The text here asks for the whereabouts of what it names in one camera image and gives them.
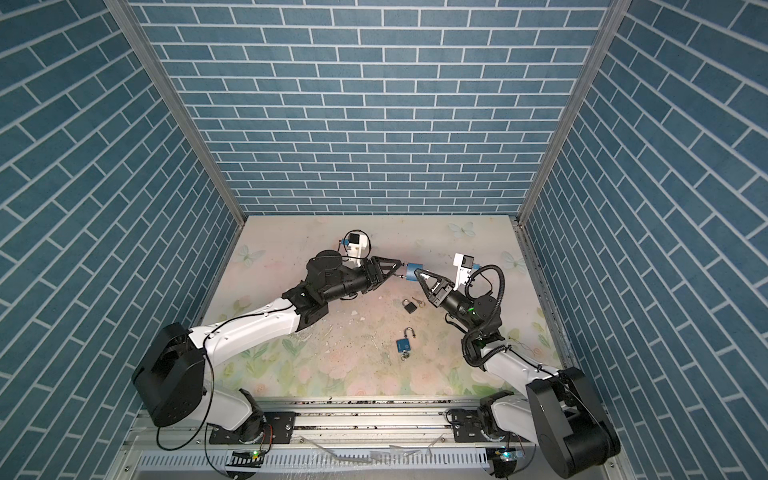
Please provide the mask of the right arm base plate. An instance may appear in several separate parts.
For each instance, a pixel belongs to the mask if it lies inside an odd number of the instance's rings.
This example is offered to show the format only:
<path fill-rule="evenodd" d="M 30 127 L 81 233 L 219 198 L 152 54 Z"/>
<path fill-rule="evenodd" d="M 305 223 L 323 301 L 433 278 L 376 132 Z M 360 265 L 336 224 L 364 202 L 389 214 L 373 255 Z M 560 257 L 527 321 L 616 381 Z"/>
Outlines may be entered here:
<path fill-rule="evenodd" d="M 456 443 L 516 443 L 528 442 L 531 434 L 518 430 L 504 430 L 492 418 L 490 410 L 451 408 L 443 413 L 445 422 Z"/>

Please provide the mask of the blue padlock with key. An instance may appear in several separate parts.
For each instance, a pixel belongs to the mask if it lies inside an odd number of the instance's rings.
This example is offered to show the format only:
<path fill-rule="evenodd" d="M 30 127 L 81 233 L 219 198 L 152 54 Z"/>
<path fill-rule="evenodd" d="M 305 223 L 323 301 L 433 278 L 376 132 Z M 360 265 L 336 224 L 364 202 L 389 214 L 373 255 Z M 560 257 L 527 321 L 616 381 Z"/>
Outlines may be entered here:
<path fill-rule="evenodd" d="M 411 352 L 410 339 L 415 337 L 416 335 L 413 328 L 406 327 L 404 329 L 403 337 L 396 340 L 396 348 L 402 360 L 406 360 L 409 358 L 410 352 Z"/>

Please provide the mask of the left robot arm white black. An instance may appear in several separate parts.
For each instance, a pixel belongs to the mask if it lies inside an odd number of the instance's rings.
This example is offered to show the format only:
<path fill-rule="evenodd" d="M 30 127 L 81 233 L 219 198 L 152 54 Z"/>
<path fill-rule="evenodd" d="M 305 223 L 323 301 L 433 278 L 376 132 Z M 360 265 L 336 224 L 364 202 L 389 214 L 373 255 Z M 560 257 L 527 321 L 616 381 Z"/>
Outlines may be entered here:
<path fill-rule="evenodd" d="M 190 419 L 216 426 L 238 443 L 259 442 L 269 432 L 265 413 L 245 389 L 215 386 L 215 368 L 240 353 L 302 331 L 329 312 L 335 300 L 376 290 L 402 261 L 371 256 L 353 266 L 324 250 L 306 264 L 306 277 L 276 300 L 231 319 L 194 328 L 162 328 L 132 375 L 132 383 L 157 429 Z"/>

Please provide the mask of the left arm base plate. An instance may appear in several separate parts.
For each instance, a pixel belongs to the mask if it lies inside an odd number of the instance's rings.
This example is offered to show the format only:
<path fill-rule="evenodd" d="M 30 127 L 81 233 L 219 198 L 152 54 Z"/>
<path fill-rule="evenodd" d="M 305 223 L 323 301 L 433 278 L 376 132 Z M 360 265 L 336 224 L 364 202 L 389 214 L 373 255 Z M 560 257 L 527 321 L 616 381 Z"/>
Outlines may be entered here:
<path fill-rule="evenodd" d="M 230 431 L 218 426 L 209 434 L 213 445 L 269 446 L 289 444 L 297 415 L 294 412 L 266 412 L 252 415 L 237 429 Z"/>

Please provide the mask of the black padlock with keys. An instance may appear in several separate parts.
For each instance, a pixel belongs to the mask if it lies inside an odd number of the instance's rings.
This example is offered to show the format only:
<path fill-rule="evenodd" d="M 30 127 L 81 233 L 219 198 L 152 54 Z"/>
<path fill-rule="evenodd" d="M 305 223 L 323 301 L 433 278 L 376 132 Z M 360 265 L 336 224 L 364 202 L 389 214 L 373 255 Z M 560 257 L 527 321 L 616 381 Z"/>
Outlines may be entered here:
<path fill-rule="evenodd" d="M 418 308 L 423 308 L 425 304 L 421 300 L 412 298 L 412 299 L 404 299 L 402 301 L 402 306 L 406 312 L 408 312 L 409 314 L 412 314 Z"/>

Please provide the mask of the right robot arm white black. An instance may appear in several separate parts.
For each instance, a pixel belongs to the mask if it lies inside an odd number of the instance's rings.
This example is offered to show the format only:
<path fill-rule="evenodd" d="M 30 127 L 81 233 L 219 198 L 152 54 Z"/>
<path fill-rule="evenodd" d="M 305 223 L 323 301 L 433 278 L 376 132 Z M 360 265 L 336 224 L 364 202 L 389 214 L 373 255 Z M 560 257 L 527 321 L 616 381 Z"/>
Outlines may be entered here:
<path fill-rule="evenodd" d="M 503 270 L 460 266 L 451 280 L 423 268 L 412 276 L 427 300 L 461 330 L 465 362 L 515 389 L 485 398 L 479 409 L 488 436 L 516 434 L 532 441 L 552 470 L 568 479 L 603 465 L 621 451 L 619 436 L 587 375 L 557 370 L 519 353 L 501 335 Z"/>

